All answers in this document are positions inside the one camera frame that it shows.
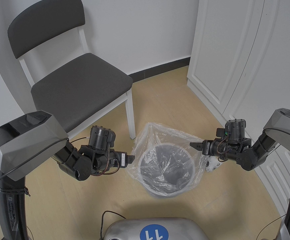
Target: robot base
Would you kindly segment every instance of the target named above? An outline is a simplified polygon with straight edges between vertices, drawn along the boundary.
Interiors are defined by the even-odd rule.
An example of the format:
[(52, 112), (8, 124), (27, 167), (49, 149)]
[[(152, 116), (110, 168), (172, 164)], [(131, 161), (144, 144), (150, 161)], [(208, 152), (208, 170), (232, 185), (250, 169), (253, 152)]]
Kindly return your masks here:
[(106, 231), (104, 240), (209, 240), (192, 220), (185, 218), (153, 218), (121, 220)]

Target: blue circular logo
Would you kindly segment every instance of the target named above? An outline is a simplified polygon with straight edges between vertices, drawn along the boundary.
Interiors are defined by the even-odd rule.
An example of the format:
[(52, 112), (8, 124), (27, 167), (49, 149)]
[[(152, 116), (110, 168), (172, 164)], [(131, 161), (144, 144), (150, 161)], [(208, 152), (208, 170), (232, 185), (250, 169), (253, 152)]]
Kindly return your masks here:
[(141, 240), (168, 240), (168, 231), (161, 225), (151, 224), (144, 227), (140, 233)]

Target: chair backrest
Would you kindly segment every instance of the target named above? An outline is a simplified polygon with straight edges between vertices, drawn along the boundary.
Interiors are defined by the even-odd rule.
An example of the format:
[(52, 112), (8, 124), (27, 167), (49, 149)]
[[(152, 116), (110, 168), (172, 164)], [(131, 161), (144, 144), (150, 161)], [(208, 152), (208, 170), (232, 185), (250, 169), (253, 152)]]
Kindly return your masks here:
[(15, 58), (85, 24), (82, 0), (42, 0), (21, 12), (7, 30)]

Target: transparent plastic liner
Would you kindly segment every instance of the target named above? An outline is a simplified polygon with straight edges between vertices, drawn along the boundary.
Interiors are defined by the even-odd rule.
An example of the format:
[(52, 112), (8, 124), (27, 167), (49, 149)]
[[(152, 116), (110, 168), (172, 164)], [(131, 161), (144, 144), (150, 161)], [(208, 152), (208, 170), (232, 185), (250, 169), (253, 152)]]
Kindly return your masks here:
[(155, 197), (175, 197), (196, 187), (204, 173), (207, 156), (190, 142), (203, 140), (157, 123), (147, 123), (135, 139), (128, 166), (132, 178)]

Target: cabinet door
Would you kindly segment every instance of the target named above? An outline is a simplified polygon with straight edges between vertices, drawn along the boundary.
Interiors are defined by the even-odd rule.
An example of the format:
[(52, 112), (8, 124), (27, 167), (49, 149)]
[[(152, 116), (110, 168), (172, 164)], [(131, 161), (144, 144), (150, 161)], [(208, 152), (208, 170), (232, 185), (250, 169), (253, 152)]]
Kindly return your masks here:
[[(265, 0), (251, 54), (223, 116), (246, 119), (246, 132), (255, 141), (281, 107), (290, 108), (290, 0)], [(290, 195), (290, 152), (279, 147), (260, 169), (283, 214)]]
[(251, 51), (264, 0), (199, 0), (188, 79), (223, 113)]

